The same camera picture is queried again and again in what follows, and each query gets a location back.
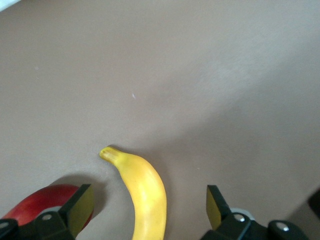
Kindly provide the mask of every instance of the beige table surface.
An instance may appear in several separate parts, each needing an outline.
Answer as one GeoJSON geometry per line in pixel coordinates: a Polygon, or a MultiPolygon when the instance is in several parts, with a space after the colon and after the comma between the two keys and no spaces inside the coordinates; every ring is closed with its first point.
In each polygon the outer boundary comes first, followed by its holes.
{"type": "Polygon", "coordinates": [[[130,240],[130,195],[98,156],[114,145],[161,175],[167,240],[210,228],[208,184],[318,240],[319,92],[317,0],[23,0],[0,12],[0,216],[92,183],[77,239],[130,240]]]}

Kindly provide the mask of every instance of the yellow banana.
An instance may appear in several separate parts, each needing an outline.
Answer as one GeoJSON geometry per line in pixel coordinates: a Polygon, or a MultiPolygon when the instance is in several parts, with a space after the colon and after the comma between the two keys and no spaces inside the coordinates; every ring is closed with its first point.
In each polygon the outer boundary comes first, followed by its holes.
{"type": "Polygon", "coordinates": [[[140,156],[107,146],[100,157],[119,171],[134,205],[132,240],[163,240],[167,220],[164,184],[152,165],[140,156]]]}

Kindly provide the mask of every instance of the banana stem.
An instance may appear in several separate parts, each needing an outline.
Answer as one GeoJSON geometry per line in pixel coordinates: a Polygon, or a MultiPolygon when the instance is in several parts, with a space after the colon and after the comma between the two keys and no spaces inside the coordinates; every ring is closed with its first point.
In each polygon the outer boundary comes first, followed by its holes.
{"type": "Polygon", "coordinates": [[[103,160],[115,165],[116,161],[119,159],[119,154],[121,154],[121,151],[111,146],[107,146],[100,151],[99,155],[103,160]]]}

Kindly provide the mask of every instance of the screw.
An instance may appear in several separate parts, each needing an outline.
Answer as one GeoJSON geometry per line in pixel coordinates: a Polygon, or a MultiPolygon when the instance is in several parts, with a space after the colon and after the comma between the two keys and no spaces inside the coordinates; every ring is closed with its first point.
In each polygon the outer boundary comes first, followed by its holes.
{"type": "Polygon", "coordinates": [[[278,229],[280,229],[282,231],[285,231],[285,232],[289,231],[289,227],[283,222],[280,222],[280,221],[277,222],[276,226],[278,227],[278,229]]]}
{"type": "Polygon", "coordinates": [[[52,218],[52,215],[46,214],[46,215],[44,215],[44,216],[42,217],[42,220],[46,221],[46,220],[49,220],[49,219],[51,219],[51,218],[52,218]]]}
{"type": "Polygon", "coordinates": [[[9,223],[7,221],[3,222],[3,223],[0,223],[0,229],[4,229],[6,227],[9,226],[9,223]]]}
{"type": "Polygon", "coordinates": [[[235,214],[235,215],[233,215],[234,216],[234,218],[237,220],[237,221],[239,221],[239,222],[244,222],[246,219],[245,219],[245,217],[244,216],[242,216],[241,214],[239,214],[239,213],[237,213],[237,214],[235,214]]]}

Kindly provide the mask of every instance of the apple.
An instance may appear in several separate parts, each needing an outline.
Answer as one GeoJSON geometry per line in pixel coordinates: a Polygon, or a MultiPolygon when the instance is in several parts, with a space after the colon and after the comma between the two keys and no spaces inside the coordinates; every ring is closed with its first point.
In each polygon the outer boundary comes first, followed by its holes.
{"type": "MultiPolygon", "coordinates": [[[[2,218],[15,219],[19,226],[25,225],[47,210],[58,210],[78,189],[78,186],[70,184],[46,186],[23,199],[2,218]]],[[[91,217],[92,214],[84,227],[89,223],[91,217]]]]}

